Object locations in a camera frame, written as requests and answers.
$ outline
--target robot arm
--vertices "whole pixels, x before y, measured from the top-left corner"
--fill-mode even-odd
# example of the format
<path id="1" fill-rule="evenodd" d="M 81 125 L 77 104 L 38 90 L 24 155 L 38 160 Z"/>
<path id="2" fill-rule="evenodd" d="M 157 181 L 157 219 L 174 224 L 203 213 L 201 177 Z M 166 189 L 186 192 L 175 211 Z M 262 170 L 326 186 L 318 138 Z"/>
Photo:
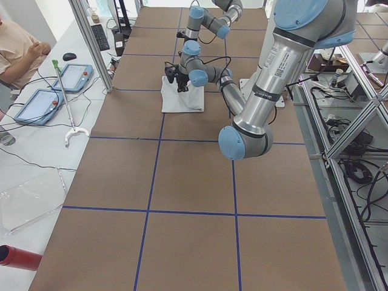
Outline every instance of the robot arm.
<path id="1" fill-rule="evenodd" d="M 238 20 L 243 13 L 243 5 L 241 0 L 212 0 L 215 5 L 225 11 L 224 15 L 216 19 L 207 9 L 199 6 L 192 6 L 189 12 L 189 20 L 184 33 L 180 33 L 180 37 L 184 37 L 184 48 L 181 55 L 179 65 L 170 64 L 165 67 L 165 73 L 169 83 L 173 83 L 174 79 L 178 83 L 178 92 L 188 91 L 187 83 L 192 81 L 196 87 L 204 86 L 208 80 L 216 82 L 225 71 L 224 68 L 207 67 L 199 59 L 201 47 L 197 43 L 199 38 L 199 30 L 203 25 L 205 28 L 213 32 L 217 37 L 225 39 L 230 31 L 230 25 L 233 21 Z"/>
<path id="2" fill-rule="evenodd" d="M 356 5 L 356 0 L 278 0 L 272 49 L 243 110 L 219 134 L 219 146 L 227 158 L 260 156 L 270 150 L 273 136 L 267 119 L 303 53 L 352 41 Z M 226 100 L 235 99 L 234 89 L 224 80 L 219 87 Z"/>
<path id="3" fill-rule="evenodd" d="M 216 21 L 201 7 L 190 9 L 181 62 L 166 68 L 166 75 L 170 83 L 177 78 L 178 92 L 187 89 L 188 80 L 195 87 L 215 82 L 235 115 L 232 125 L 219 133 L 222 153 L 232 160 L 261 156 L 273 143 L 267 123 L 270 113 L 297 68 L 300 68 L 298 75 L 306 68 L 299 66 L 302 55 L 308 50 L 351 42 L 355 34 L 357 0 L 278 0 L 273 13 L 275 42 L 247 99 L 233 82 L 230 70 L 207 66 L 199 57 L 201 47 L 196 40 L 201 25 L 224 38 L 230 23 L 241 16 L 241 1 L 213 2 L 227 13 Z"/>

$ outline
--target white cloth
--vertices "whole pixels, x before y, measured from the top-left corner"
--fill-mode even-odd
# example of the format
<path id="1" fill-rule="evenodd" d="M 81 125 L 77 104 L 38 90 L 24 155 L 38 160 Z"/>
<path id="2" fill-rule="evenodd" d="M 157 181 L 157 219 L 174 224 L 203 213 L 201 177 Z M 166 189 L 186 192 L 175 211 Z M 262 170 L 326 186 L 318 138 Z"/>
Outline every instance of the white cloth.
<path id="1" fill-rule="evenodd" d="M 162 112 L 203 112 L 205 107 L 204 87 L 194 87 L 189 81 L 187 84 L 189 91 L 178 93 L 176 80 L 169 83 L 166 76 L 162 77 Z"/>

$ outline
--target label sticker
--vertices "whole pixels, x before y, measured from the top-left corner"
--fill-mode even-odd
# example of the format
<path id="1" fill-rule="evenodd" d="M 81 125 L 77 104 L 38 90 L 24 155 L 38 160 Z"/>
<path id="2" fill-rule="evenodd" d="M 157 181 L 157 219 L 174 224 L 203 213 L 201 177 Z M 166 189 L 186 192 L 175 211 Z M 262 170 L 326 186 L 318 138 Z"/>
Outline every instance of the label sticker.
<path id="1" fill-rule="evenodd" d="M 269 73 L 277 78 L 285 79 L 288 72 L 294 66 L 296 53 L 291 51 L 279 51 L 272 47 L 269 56 L 264 64 Z"/>

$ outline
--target brown cardboard surface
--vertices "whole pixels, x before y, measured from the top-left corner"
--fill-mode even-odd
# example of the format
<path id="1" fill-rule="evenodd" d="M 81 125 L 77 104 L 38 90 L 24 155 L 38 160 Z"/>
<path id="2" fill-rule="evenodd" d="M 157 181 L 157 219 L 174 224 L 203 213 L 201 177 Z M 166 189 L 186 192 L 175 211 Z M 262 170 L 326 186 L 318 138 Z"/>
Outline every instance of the brown cardboard surface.
<path id="1" fill-rule="evenodd" d="M 360 24 L 366 25 L 384 25 L 384 21 L 378 16 L 377 13 L 357 13 L 357 21 Z"/>
<path id="2" fill-rule="evenodd" d="M 91 136 L 159 138 L 160 92 L 119 91 L 108 94 Z"/>
<path id="3" fill-rule="evenodd" d="M 257 159 L 235 162 L 239 213 L 324 215 L 306 148 L 275 144 Z"/>
<path id="4" fill-rule="evenodd" d="M 232 163 L 216 142 L 162 142 L 151 208 L 233 213 Z"/>
<path id="5" fill-rule="evenodd" d="M 164 76 L 164 62 L 170 56 L 123 56 L 113 78 L 117 89 L 160 90 Z"/>
<path id="6" fill-rule="evenodd" d="M 245 291 L 345 291 L 326 220 L 239 220 Z"/>
<path id="7" fill-rule="evenodd" d="M 178 28 L 180 16 L 181 8 L 143 7 L 135 26 Z"/>
<path id="8" fill-rule="evenodd" d="M 275 142 L 295 142 L 304 143 L 303 136 L 296 117 L 295 108 L 291 100 L 285 99 L 285 107 L 278 107 L 278 114 L 275 121 L 270 125 Z M 271 122 L 275 116 L 275 111 L 268 118 Z"/>
<path id="9" fill-rule="evenodd" d="M 374 39 L 373 41 L 375 42 L 375 44 L 378 46 L 379 49 L 382 49 L 384 44 L 387 43 L 386 39 Z"/>
<path id="10" fill-rule="evenodd" d="M 227 55 L 259 58 L 265 35 L 264 30 L 231 30 L 226 42 Z"/>
<path id="11" fill-rule="evenodd" d="M 252 21 L 255 13 L 258 18 Z M 165 35 L 179 22 L 186 27 L 187 15 L 186 8 L 143 8 L 126 52 L 158 53 Z M 215 15 L 222 12 L 215 10 Z M 262 10 L 247 11 L 245 16 L 237 27 L 255 29 L 267 21 Z M 137 34 L 145 31 L 139 27 L 170 29 L 158 29 L 163 31 L 160 35 Z M 226 52 L 241 57 L 230 65 L 237 78 L 245 74 L 249 78 L 264 31 L 238 29 L 230 32 Z M 201 35 L 211 36 L 206 31 Z M 154 37 L 159 44 L 152 51 Z M 169 44 L 160 44 L 166 52 L 175 47 L 167 37 Z M 140 50 L 141 38 L 145 50 Z M 181 48 L 182 39 L 176 50 Z M 225 41 L 203 45 L 204 56 L 224 54 Z M 219 93 L 206 93 L 204 113 L 169 113 L 162 122 L 159 91 L 164 61 L 177 63 L 179 58 L 121 58 L 114 85 L 124 91 L 114 90 L 106 97 L 92 131 L 95 138 L 85 150 L 30 290 L 132 290 L 139 259 L 136 291 L 238 290 L 236 235 L 244 290 L 344 290 L 324 219 L 233 215 L 236 202 L 238 213 L 255 216 L 324 216 L 305 147 L 274 145 L 262 157 L 230 162 L 216 143 L 219 130 L 231 123 Z M 225 61 L 216 63 L 223 66 Z M 206 90 L 215 90 L 214 85 Z M 279 110 L 272 126 L 275 141 L 303 141 L 290 105 Z M 161 129 L 168 141 L 156 140 Z M 150 212 L 139 213 L 149 201 Z"/>
<path id="12" fill-rule="evenodd" d="M 386 25 L 363 25 L 364 30 L 368 33 L 370 38 L 387 39 L 388 26 Z"/>
<path id="13" fill-rule="evenodd" d="M 217 141 L 219 131 L 231 123 L 222 96 L 206 93 L 204 112 L 166 114 L 162 138 Z"/>
<path id="14" fill-rule="evenodd" d="M 242 17 L 232 24 L 233 29 L 266 30 L 268 20 L 263 8 L 243 9 Z"/>
<path id="15" fill-rule="evenodd" d="M 147 209 L 157 141 L 91 139 L 64 205 Z"/>
<path id="16" fill-rule="evenodd" d="M 217 19 L 223 15 L 223 11 L 219 8 L 207 8 L 207 10 Z M 181 22 L 179 25 L 179 27 L 182 29 L 185 29 L 187 27 L 187 22 L 189 20 L 189 12 L 189 8 L 182 8 Z"/>
<path id="17" fill-rule="evenodd" d="M 355 59 L 361 64 L 363 60 L 358 56 L 359 53 L 376 53 L 378 52 L 377 47 L 370 39 L 355 39 L 347 45 L 349 50 L 352 52 Z"/>
<path id="18" fill-rule="evenodd" d="M 234 217 L 151 213 L 138 290 L 238 290 L 234 226 Z"/>
<path id="19" fill-rule="evenodd" d="M 126 44 L 126 54 L 173 55 L 177 29 L 134 27 Z"/>
<path id="20" fill-rule="evenodd" d="M 366 34 L 361 25 L 356 25 L 355 39 L 369 39 L 369 36 Z"/>
<path id="21" fill-rule="evenodd" d="M 377 13 L 380 18 L 383 19 L 384 24 L 388 24 L 388 13 Z"/>
<path id="22" fill-rule="evenodd" d="M 62 209 L 29 290 L 132 289 L 145 216 Z"/>

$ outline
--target bottle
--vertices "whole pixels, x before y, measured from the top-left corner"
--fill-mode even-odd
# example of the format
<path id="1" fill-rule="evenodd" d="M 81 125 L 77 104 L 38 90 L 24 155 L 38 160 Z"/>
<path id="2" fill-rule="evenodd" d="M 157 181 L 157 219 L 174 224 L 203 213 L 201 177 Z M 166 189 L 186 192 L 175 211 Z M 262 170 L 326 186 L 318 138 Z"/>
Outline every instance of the bottle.
<path id="1" fill-rule="evenodd" d="M 10 146 L 14 144 L 15 141 L 16 139 L 0 125 L 0 144 Z"/>
<path id="2" fill-rule="evenodd" d="M 99 17 L 98 17 L 98 14 L 97 14 L 97 9 L 94 8 L 94 7 L 89 7 L 87 9 L 91 19 L 93 20 L 93 23 L 99 23 Z"/>
<path id="3" fill-rule="evenodd" d="M 99 23 L 99 17 L 96 12 L 92 13 L 92 20 L 94 23 Z"/>
<path id="4" fill-rule="evenodd" d="M 343 72 L 343 69 L 336 69 L 335 74 L 330 81 L 331 87 L 335 87 L 337 85 L 338 77 L 341 76 Z"/>

